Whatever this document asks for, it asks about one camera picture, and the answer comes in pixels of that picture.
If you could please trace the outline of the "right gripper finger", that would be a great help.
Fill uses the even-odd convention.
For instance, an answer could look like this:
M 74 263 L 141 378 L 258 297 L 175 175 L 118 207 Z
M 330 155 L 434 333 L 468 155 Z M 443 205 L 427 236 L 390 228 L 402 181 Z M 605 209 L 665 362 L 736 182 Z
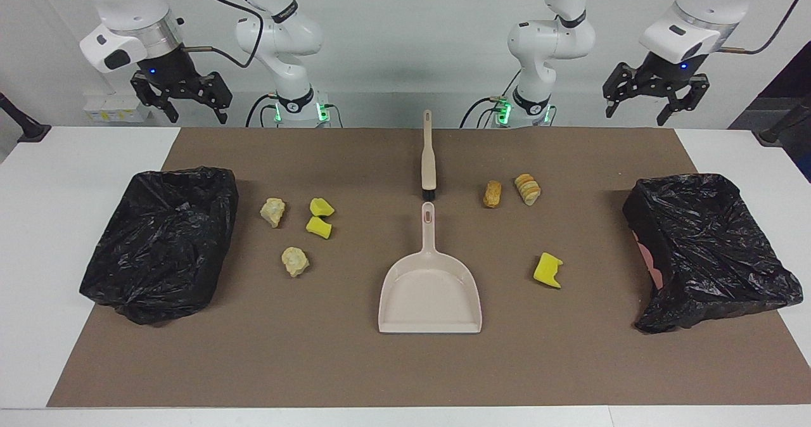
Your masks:
M 155 107 L 161 110 L 172 124 L 177 123 L 179 120 L 179 113 L 175 109 L 174 105 L 170 102 L 171 90 L 164 91 L 160 95 L 156 94 L 150 82 L 142 72 L 134 72 L 131 77 L 131 86 L 136 93 L 136 97 L 139 98 L 143 105 Z
M 195 77 L 195 100 L 210 108 L 221 125 L 226 125 L 232 92 L 219 72 Z

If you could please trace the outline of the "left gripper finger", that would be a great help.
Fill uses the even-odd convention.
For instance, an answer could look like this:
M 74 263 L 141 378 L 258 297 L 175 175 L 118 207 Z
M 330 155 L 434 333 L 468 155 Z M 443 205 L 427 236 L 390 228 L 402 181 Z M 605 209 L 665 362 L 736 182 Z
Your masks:
M 618 63 L 603 84 L 606 118 L 611 118 L 620 103 L 637 96 L 637 69 L 628 63 Z
M 683 87 L 689 87 L 689 92 L 684 97 L 678 98 L 677 91 Z M 667 98 L 667 104 L 656 118 L 656 123 L 660 127 L 666 124 L 673 113 L 694 110 L 709 89 L 709 80 L 706 75 L 693 75 L 686 82 L 666 82 L 662 88 Z

